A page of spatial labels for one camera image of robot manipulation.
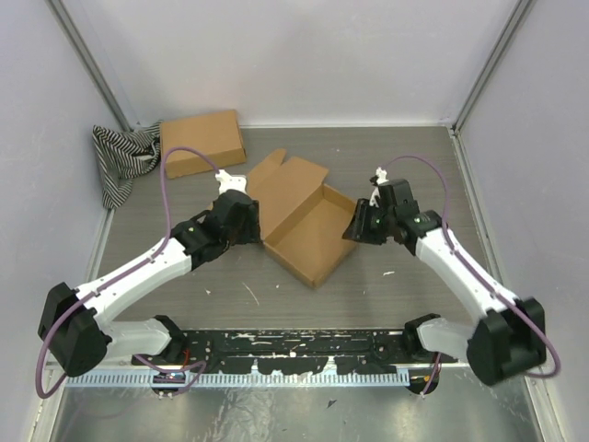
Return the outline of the brown cardboard box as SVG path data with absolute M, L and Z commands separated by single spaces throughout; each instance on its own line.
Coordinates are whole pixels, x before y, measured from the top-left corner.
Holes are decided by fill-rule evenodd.
M 220 169 L 243 164 L 247 160 L 237 112 L 224 110 L 160 124 L 162 156 L 174 147 L 198 150 Z M 169 179 L 202 173 L 213 167 L 201 157 L 176 151 L 165 161 Z

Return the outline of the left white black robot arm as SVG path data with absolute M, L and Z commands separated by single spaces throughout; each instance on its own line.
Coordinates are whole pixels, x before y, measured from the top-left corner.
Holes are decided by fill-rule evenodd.
M 260 242 L 260 204 L 243 192 L 226 191 L 211 208 L 176 224 L 152 249 L 89 283 L 53 287 L 46 298 L 39 336 L 70 378 L 105 359 L 141 355 L 172 366 L 187 338 L 167 316 L 118 322 L 117 317 L 161 285 L 216 260 L 234 245 Z

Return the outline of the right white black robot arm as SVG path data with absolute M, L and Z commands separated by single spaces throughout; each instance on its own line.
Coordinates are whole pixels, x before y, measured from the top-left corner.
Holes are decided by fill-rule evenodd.
M 407 322 L 407 357 L 421 364 L 448 355 L 468 363 L 487 386 L 543 365 L 548 346 L 540 303 L 520 298 L 489 275 L 440 215 L 420 209 L 406 180 L 374 176 L 371 183 L 371 196 L 358 200 L 343 238 L 371 245 L 393 239 L 404 246 L 441 278 L 473 321 L 466 326 L 428 314 Z

